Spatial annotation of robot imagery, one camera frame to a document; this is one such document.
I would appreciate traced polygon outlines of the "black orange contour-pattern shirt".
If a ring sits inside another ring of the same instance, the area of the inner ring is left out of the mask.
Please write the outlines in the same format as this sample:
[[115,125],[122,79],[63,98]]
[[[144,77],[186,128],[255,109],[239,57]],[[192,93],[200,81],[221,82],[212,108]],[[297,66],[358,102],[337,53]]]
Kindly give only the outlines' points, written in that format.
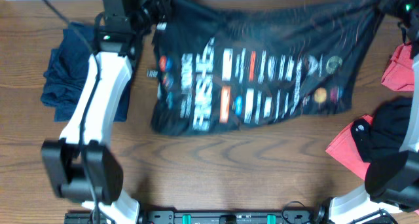
[[153,37],[159,97],[152,129],[218,134],[349,110],[384,17],[380,1],[250,11],[170,0],[170,19]]

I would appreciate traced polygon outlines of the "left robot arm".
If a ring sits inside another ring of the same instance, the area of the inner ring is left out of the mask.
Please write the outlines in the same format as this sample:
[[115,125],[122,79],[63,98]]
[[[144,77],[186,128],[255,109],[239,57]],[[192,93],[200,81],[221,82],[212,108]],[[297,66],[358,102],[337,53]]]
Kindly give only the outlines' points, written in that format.
[[88,75],[76,109],[42,161],[56,196],[90,209],[91,223],[143,223],[140,203],[122,188],[123,171],[110,150],[124,89],[141,58],[143,37],[171,15],[171,0],[103,0],[94,20]]

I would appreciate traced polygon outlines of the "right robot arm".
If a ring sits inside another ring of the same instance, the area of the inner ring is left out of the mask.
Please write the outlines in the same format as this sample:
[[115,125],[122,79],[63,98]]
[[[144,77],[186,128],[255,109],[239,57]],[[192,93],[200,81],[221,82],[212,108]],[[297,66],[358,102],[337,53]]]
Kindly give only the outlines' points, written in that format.
[[[412,44],[418,77],[418,0],[381,0],[379,10],[401,19]],[[393,214],[418,209],[418,89],[414,89],[407,134],[399,151],[373,162],[365,182],[344,196],[325,201],[313,223],[395,223]]]

